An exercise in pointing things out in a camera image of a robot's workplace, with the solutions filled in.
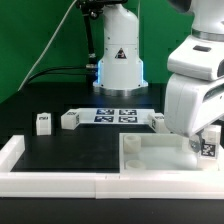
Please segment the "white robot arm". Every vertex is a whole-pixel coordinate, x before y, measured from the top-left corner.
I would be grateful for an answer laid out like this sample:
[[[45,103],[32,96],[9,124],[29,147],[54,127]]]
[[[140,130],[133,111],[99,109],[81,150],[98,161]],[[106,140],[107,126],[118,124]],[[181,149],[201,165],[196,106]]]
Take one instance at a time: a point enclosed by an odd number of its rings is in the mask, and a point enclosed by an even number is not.
[[[203,129],[224,116],[224,0],[167,0],[192,14],[191,34],[168,57],[173,73],[165,95],[165,125],[205,147]],[[104,55],[98,62],[97,92],[130,95],[147,86],[139,58],[139,20],[119,0],[104,3]]]

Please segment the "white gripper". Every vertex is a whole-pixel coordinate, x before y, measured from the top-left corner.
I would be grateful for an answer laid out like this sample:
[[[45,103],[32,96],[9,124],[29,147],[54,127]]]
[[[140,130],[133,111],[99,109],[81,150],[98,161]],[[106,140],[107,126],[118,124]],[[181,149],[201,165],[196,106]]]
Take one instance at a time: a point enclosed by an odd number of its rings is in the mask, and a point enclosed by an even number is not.
[[[224,78],[209,82],[179,74],[170,77],[165,95],[165,125],[173,133],[190,137],[189,145],[195,153],[203,146],[200,131],[222,116]]]

